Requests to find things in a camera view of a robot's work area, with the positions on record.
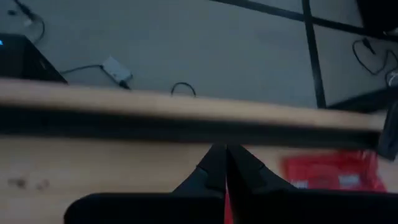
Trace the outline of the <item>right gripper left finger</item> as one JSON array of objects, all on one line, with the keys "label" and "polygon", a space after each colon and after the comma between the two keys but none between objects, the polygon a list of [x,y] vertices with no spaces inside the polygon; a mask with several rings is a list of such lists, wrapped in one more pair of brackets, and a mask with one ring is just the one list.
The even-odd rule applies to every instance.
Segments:
[{"label": "right gripper left finger", "polygon": [[172,192],[89,194],[63,224],[224,224],[225,195],[226,146],[214,144]]}]

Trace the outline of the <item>black box with blue light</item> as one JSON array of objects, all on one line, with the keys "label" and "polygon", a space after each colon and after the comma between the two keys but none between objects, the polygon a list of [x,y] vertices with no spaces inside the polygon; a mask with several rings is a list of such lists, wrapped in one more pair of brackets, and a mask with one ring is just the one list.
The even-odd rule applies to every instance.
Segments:
[{"label": "black box with blue light", "polygon": [[35,45],[18,34],[0,33],[0,77],[67,84]]}]

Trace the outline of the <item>black computer tower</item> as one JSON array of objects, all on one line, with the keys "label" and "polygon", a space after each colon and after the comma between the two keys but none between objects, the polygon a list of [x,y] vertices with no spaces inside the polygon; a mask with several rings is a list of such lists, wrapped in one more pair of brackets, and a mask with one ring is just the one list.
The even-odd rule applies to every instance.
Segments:
[{"label": "black computer tower", "polygon": [[398,29],[398,0],[356,0],[365,29],[392,32]]}]

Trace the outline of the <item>red Skittles candy packet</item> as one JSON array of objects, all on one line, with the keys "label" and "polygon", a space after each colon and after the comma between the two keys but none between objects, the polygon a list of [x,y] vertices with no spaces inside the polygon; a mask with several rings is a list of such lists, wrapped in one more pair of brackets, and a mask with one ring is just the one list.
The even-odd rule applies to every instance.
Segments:
[{"label": "red Skittles candy packet", "polygon": [[228,186],[224,196],[224,224],[234,224]]},{"label": "red Skittles candy packet", "polygon": [[300,189],[385,192],[373,152],[338,151],[282,159],[284,179]]}]

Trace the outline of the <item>grey power adapter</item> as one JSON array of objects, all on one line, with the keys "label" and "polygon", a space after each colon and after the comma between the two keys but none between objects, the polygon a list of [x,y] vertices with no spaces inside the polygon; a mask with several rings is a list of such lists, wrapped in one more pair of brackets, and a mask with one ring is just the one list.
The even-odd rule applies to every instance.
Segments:
[{"label": "grey power adapter", "polygon": [[121,88],[130,90],[128,82],[132,79],[132,72],[119,63],[115,58],[109,56],[102,64],[101,68],[108,76]]}]

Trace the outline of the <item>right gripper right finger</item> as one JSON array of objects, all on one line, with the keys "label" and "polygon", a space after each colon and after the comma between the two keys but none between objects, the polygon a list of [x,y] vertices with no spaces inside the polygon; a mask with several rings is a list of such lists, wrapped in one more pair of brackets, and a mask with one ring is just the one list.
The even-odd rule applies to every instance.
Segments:
[{"label": "right gripper right finger", "polygon": [[398,194],[298,189],[240,145],[226,156],[236,224],[398,224]]}]

